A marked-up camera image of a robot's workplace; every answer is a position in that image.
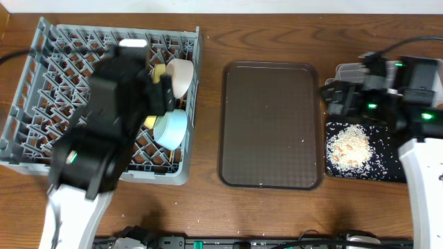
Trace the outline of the yellow plate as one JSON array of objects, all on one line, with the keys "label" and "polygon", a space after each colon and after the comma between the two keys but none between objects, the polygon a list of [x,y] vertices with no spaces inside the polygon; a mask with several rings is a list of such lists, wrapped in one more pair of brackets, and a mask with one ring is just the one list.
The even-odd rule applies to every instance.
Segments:
[{"label": "yellow plate", "polygon": [[[154,84],[158,84],[161,80],[162,74],[165,72],[166,65],[165,64],[157,64],[154,67],[154,70],[152,72],[152,80]],[[156,122],[157,116],[148,116],[146,117],[144,121],[144,126],[148,129],[153,129],[155,122]]]}]

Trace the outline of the light blue bowl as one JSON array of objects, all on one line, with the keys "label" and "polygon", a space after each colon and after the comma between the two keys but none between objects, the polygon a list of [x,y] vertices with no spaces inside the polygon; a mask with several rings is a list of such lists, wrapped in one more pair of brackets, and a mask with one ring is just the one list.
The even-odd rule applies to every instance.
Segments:
[{"label": "light blue bowl", "polygon": [[182,142],[188,125],[188,117],[184,110],[168,111],[159,116],[154,125],[154,140],[162,147],[175,150]]}]

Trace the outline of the pink white bowl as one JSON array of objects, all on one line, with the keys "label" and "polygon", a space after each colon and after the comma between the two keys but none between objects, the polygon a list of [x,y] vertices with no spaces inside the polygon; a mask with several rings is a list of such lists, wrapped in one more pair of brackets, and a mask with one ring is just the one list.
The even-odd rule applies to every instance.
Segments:
[{"label": "pink white bowl", "polygon": [[174,97],[182,98],[191,85],[194,64],[185,59],[172,59],[166,65],[165,73],[172,78],[172,92]]}]

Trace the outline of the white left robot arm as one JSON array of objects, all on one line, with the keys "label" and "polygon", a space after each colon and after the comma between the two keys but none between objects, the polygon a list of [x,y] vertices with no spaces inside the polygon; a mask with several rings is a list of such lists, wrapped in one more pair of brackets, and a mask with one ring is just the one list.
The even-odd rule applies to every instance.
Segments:
[{"label": "white left robot arm", "polygon": [[155,84],[147,46],[112,46],[89,78],[90,97],[53,145],[40,248],[91,248],[146,117],[172,110],[170,77]]}]

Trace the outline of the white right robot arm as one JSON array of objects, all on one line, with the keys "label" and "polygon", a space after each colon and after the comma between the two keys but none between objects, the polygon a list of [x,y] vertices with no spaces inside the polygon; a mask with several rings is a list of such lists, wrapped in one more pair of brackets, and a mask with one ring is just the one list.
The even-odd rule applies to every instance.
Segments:
[{"label": "white right robot arm", "polygon": [[413,215],[414,248],[442,247],[442,110],[436,100],[442,60],[402,56],[387,80],[388,60],[363,58],[361,83],[333,81],[320,96],[333,116],[375,121],[398,137]]}]

